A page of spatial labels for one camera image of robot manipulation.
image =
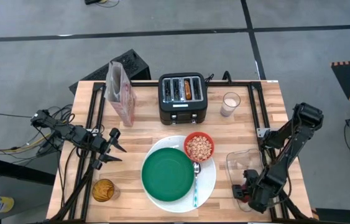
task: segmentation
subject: clear plastic cup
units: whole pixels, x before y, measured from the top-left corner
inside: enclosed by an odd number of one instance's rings
[[[224,117],[230,116],[240,104],[241,99],[237,93],[229,92],[223,97],[220,114]]]

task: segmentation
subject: black crate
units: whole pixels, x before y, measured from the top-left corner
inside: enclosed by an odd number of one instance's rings
[[[119,62],[125,69],[126,75],[130,80],[151,80],[150,68],[142,58],[133,50],[130,49],[124,54],[112,59],[114,62]],[[101,68],[82,78],[83,80],[106,80],[109,63]],[[68,88],[75,95],[78,82],[70,85]]]

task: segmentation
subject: plate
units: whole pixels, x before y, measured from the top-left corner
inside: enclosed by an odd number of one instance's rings
[[[159,149],[145,160],[142,181],[154,198],[164,202],[178,200],[193,185],[192,161],[178,149]]]
[[[150,151],[147,153],[147,155],[145,156],[144,162],[152,153],[166,147],[171,147],[171,148],[180,150],[184,153],[183,143],[185,139],[186,139],[186,136],[169,136],[159,140],[157,143],[155,143],[152,146]],[[216,168],[215,168],[213,158],[210,158],[204,162],[201,162],[200,164],[201,164],[201,172],[198,174],[198,206],[197,208],[203,205],[207,201],[207,199],[212,194],[214,185],[216,183]],[[165,202],[151,196],[146,191],[145,186],[143,185],[143,188],[147,197],[154,203],[154,205],[156,205],[157,207],[165,211],[174,212],[174,213],[189,212],[195,209],[195,207],[193,206],[194,187],[195,187],[195,183],[193,183],[191,189],[182,198],[172,202]]]

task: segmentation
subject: green plate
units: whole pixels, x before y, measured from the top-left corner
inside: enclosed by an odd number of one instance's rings
[[[193,185],[193,164],[178,149],[159,149],[145,160],[142,181],[146,191],[154,198],[164,202],[178,200]]]

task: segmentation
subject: toaster slot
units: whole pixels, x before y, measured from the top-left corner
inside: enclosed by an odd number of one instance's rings
[[[171,91],[170,91],[170,79],[163,80],[163,98],[165,102],[172,101]]]
[[[181,93],[180,93],[180,79],[174,78],[173,82],[173,100],[180,101]]]
[[[193,78],[193,93],[194,93],[194,100],[201,99],[201,85],[200,85],[199,78]]]
[[[191,93],[191,80],[190,78],[184,78],[185,82],[185,98],[186,100],[192,100],[192,93]]]

